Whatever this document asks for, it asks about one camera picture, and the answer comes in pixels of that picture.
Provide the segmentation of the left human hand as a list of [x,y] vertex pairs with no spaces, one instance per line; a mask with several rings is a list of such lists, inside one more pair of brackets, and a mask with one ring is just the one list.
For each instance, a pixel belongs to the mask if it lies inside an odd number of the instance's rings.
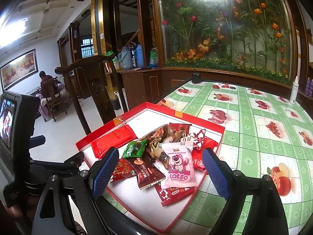
[[26,214],[23,214],[18,206],[8,208],[1,201],[1,234],[23,234],[17,227],[17,221],[30,221],[30,229],[32,230],[39,200],[39,197],[29,196]]

